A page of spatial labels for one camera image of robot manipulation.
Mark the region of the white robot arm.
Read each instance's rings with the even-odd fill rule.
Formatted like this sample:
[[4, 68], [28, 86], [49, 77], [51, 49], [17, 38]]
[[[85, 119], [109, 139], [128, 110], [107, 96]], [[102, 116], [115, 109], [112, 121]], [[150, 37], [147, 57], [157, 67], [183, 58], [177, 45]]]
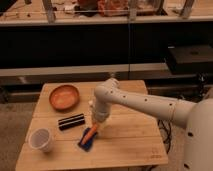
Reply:
[[114, 78], [99, 84], [94, 96], [92, 113], [99, 123], [109, 117], [111, 104], [119, 104], [185, 129], [181, 171], [213, 171], [213, 98], [195, 103], [128, 92]]

